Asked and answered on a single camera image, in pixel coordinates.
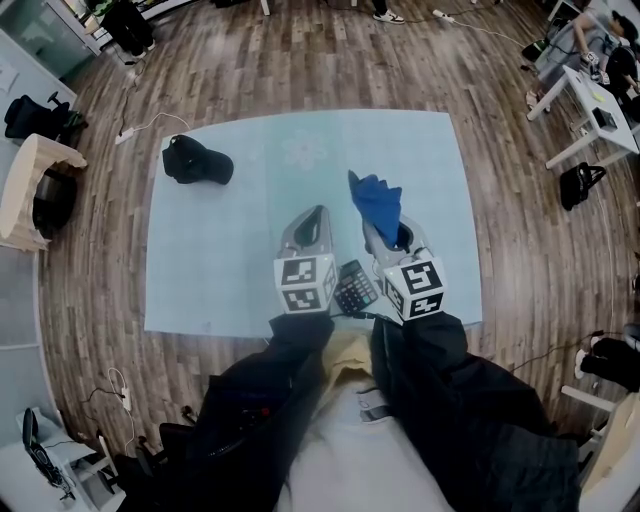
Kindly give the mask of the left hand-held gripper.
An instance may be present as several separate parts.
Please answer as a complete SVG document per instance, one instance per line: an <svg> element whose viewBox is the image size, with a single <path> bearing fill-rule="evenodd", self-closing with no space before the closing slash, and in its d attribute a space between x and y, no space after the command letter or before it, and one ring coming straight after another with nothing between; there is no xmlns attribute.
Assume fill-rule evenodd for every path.
<svg viewBox="0 0 640 512"><path fill-rule="evenodd" d="M298 215L281 242L273 268L284 312L328 311L338 280L328 208L316 205Z"/></svg>

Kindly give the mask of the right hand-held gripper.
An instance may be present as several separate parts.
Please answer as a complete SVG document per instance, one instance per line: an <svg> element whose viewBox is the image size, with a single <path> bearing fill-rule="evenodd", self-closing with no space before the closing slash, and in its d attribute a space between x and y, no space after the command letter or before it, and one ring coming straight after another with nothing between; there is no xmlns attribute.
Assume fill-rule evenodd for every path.
<svg viewBox="0 0 640 512"><path fill-rule="evenodd" d="M362 221L365 250L373 256L373 270L382 295L401 320L415 320L439 312L445 294L442 262L430 250L422 227L400 216L399 247L394 251L381 232Z"/></svg>

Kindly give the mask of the blue cloth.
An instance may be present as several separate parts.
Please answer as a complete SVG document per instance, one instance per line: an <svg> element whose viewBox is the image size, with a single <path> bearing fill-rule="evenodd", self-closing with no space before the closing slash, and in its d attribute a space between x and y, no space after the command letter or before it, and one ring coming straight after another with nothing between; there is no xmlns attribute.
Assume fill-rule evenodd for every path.
<svg viewBox="0 0 640 512"><path fill-rule="evenodd" d="M348 171L352 202L364 221L377 229L382 240L394 247L398 240L401 215L401 187L390 187L386 180L371 174L360 178Z"/></svg>

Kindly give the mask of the black calculator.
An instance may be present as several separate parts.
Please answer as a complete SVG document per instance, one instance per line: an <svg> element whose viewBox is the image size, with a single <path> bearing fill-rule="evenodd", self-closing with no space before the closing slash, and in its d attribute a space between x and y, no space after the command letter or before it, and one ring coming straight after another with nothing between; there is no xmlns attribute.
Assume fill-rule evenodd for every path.
<svg viewBox="0 0 640 512"><path fill-rule="evenodd" d="M378 300L376 289L361 263L351 260L342 265L332 301L332 317L354 317L366 313Z"/></svg>

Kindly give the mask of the person's left forearm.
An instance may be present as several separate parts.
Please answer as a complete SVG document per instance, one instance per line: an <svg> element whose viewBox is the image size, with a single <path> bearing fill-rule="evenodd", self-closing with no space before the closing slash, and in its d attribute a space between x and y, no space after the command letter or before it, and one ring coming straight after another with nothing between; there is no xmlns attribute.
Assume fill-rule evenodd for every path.
<svg viewBox="0 0 640 512"><path fill-rule="evenodd" d="M322 353L333 331L327 313L281 315L259 353L209 380L191 452L214 457L246 442L293 452L323 381Z"/></svg>

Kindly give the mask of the person's right forearm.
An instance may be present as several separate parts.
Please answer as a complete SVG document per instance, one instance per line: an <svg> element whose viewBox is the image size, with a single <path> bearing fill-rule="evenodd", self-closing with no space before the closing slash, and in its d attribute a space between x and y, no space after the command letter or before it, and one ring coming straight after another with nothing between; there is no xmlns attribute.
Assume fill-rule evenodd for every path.
<svg viewBox="0 0 640 512"><path fill-rule="evenodd" d="M461 321L437 313L402 325L378 319L371 338L374 378L410 433L481 438L497 427L552 436L537 392L468 351Z"/></svg>

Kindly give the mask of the light blue floral tablecloth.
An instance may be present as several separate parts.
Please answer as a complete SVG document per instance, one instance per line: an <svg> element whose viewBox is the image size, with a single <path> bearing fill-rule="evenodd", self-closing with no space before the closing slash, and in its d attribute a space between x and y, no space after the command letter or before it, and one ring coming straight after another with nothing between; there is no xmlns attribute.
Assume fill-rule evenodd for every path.
<svg viewBox="0 0 640 512"><path fill-rule="evenodd" d="M482 321L476 231L456 134L445 113L351 109L248 118L191 132L233 162L230 181L180 184L158 168L146 256L145 327L266 338L282 307L273 263L286 226L309 208L330 214L338 264L372 259L348 176L402 191L401 211L442 260L444 309Z"/></svg>

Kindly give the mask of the person's legs in khaki trousers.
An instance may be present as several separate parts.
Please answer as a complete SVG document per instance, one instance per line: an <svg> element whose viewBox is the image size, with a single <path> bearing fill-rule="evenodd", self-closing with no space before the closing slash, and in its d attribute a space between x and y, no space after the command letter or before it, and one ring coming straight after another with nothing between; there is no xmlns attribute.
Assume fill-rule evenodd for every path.
<svg viewBox="0 0 640 512"><path fill-rule="evenodd" d="M332 392L345 372L373 377L370 340L371 332L365 330L335 331L331 335L322 354L325 395Z"/></svg>

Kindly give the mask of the black cap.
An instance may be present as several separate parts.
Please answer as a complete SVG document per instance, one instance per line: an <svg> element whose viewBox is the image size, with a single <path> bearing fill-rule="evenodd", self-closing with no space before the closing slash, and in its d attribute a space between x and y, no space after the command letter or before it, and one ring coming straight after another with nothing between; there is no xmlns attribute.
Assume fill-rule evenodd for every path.
<svg viewBox="0 0 640 512"><path fill-rule="evenodd" d="M162 161L165 174L179 184L210 181L227 185L234 173L234 163L229 156L183 134L170 139L162 151Z"/></svg>

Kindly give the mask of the grey chest device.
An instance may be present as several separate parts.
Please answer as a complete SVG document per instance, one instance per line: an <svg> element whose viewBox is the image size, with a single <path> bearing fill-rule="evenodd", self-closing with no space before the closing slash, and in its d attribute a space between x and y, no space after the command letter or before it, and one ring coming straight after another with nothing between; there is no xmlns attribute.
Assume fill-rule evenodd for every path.
<svg viewBox="0 0 640 512"><path fill-rule="evenodd" d="M363 423L373 423L392 415L386 399L378 389L368 389L356 393Z"/></svg>

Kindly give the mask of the black bag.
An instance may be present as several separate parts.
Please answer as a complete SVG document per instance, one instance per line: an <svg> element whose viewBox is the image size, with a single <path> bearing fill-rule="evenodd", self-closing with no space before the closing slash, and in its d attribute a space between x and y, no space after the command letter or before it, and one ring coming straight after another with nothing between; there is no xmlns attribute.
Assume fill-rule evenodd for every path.
<svg viewBox="0 0 640 512"><path fill-rule="evenodd" d="M592 166L581 162L564 171L559 178L560 201L566 211L571 211L588 198L589 191L604 176L606 170L602 166Z"/></svg>

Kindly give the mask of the person's white shirt torso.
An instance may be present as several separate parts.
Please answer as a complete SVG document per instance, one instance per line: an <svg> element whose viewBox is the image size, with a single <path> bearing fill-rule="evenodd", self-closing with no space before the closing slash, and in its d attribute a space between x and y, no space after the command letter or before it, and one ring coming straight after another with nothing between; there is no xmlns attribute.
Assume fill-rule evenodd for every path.
<svg viewBox="0 0 640 512"><path fill-rule="evenodd" d="M274 512L454 512L391 415L363 423L350 382L311 422Z"/></svg>

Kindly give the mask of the white desk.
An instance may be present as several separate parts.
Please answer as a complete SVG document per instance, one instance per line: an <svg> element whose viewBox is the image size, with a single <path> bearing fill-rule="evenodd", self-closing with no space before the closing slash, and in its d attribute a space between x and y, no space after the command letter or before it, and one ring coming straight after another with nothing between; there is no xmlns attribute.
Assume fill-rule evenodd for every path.
<svg viewBox="0 0 640 512"><path fill-rule="evenodd" d="M526 117L529 121L535 120L566 87L569 87L583 112L582 118L575 127L580 130L587 125L588 129L568 147L548 160L545 168L551 170L557 167L598 140L603 140L616 148L615 152L598 162L599 166L613 164L628 154L640 155L640 146L636 140L636 136L640 136L640 124L630 127L615 97L593 82L584 72L575 71L567 66L563 67L563 72L563 76L527 113ZM601 127L598 124L594 114L597 109L610 115L614 123L613 127Z"/></svg>
<svg viewBox="0 0 640 512"><path fill-rule="evenodd" d="M117 512L125 498L118 486L108 490L99 474L109 462L84 443L77 443L38 407L33 409L42 445L61 472L70 497L53 487L17 440L0 448L0 499L12 512Z"/></svg>

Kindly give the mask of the black round bin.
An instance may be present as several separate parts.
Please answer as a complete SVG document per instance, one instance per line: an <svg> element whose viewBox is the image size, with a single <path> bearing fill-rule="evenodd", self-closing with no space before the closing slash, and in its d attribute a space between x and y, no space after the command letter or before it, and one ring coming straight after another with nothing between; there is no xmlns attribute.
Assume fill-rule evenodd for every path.
<svg viewBox="0 0 640 512"><path fill-rule="evenodd" d="M48 240L69 221L77 196L74 177L47 169L36 188L32 220L40 235Z"/></svg>

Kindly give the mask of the wooden desk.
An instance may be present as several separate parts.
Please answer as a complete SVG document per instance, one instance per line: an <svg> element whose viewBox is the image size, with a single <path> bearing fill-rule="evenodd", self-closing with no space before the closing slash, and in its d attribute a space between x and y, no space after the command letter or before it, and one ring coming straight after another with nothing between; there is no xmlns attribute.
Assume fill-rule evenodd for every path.
<svg viewBox="0 0 640 512"><path fill-rule="evenodd" d="M640 432L640 393L630 393L609 413L603 433L582 480L582 496L608 478L614 466L627 454L636 434Z"/></svg>

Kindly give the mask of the black handheld device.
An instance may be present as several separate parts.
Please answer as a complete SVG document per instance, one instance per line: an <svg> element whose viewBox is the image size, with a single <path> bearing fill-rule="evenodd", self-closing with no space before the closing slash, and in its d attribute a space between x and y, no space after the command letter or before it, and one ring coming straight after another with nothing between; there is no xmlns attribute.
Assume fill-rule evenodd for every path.
<svg viewBox="0 0 640 512"><path fill-rule="evenodd" d="M36 437L38 424L36 416L31 408L24 411L22 423L22 442L27 454L31 457L36 467L42 471L48 471L51 467L50 459L45 449L38 443Z"/></svg>

